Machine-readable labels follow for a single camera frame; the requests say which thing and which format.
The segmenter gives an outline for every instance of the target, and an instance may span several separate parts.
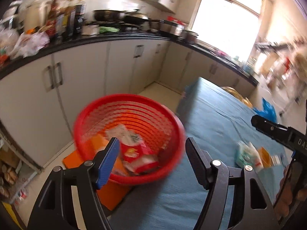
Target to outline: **cabinet handle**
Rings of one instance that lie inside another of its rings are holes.
[[[144,49],[145,49],[145,47],[144,47],[144,45],[142,45],[142,46],[141,46],[141,54],[140,54],[140,57],[142,57],[142,56],[143,56]]]
[[[52,89],[54,89],[54,83],[53,83],[53,76],[52,76],[51,66],[48,66],[47,69],[48,69],[49,79],[50,79],[50,84],[51,84],[50,89],[52,90]]]
[[[142,57],[143,52],[144,52],[144,45],[137,45],[135,48],[134,58]]]
[[[239,79],[236,79],[235,82],[233,83],[233,87],[232,88],[235,88],[238,84],[239,84]]]
[[[214,66],[214,68],[213,68],[213,70],[212,70],[212,74],[213,74],[213,75],[216,73],[217,68],[218,68],[217,66]]]
[[[56,64],[56,67],[59,68],[59,85],[63,85],[63,74],[62,74],[62,65],[61,65],[61,62],[58,62]]]
[[[188,60],[190,58],[191,52],[187,53],[187,56],[185,57],[185,60]]]
[[[210,67],[209,73],[215,74],[216,70],[217,70],[217,65],[212,64],[211,67]]]
[[[156,53],[160,53],[160,46],[161,46],[161,44],[157,44]]]

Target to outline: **black countertop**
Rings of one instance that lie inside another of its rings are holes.
[[[220,64],[226,66],[233,72],[237,73],[244,79],[246,79],[249,83],[254,86],[258,85],[258,81],[253,76],[247,76],[244,71],[237,66],[236,64],[219,58],[218,56],[214,55],[209,49],[206,49],[200,45],[192,45],[189,43],[185,43],[182,41],[178,41],[176,38],[169,38],[160,35],[156,35],[153,33],[148,32],[117,32],[117,33],[106,33],[106,34],[99,34],[95,36],[80,36],[75,39],[70,39],[68,41],[55,41],[44,48],[42,48],[36,55],[26,57],[26,58],[16,58],[11,61],[6,61],[4,65],[0,68],[0,80],[3,79],[5,76],[9,75],[13,71],[17,70],[18,68],[37,60],[41,57],[47,56],[49,54],[71,48],[77,47],[85,44],[97,43],[97,42],[105,42],[105,41],[116,41],[116,40],[131,40],[131,39],[157,39],[157,40],[170,40],[172,42],[176,42],[182,46],[188,47],[194,51],[204,54],[205,56],[219,62]]]

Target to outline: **metal screw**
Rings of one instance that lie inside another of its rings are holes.
[[[61,166],[55,166],[54,168],[53,168],[53,171],[54,172],[59,172],[61,170]]]
[[[221,163],[220,160],[213,160],[213,161],[212,161],[212,164],[213,164],[214,166],[220,166],[222,163]]]
[[[92,164],[93,164],[93,162],[91,160],[87,160],[84,163],[85,166],[91,166]]]
[[[247,171],[252,171],[253,167],[251,165],[245,165],[244,167]]]

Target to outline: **stovetop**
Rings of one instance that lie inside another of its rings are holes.
[[[141,32],[143,29],[142,25],[133,25],[124,22],[102,22],[94,21],[88,25],[98,25],[99,27],[114,27],[118,28],[120,32]]]

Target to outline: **blue tablecloth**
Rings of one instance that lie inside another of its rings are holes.
[[[177,114],[187,137],[193,137],[202,150],[227,166],[234,163],[238,141],[264,146],[270,154],[285,154],[282,145],[251,126],[255,114],[246,105],[216,85],[200,78],[187,88]],[[283,167],[265,169],[259,174],[271,201],[279,190]],[[136,187],[114,212],[110,224],[114,230],[193,229],[204,205],[207,191],[198,184],[188,157],[166,179]],[[223,221],[226,229],[231,212],[233,188],[229,188]]]

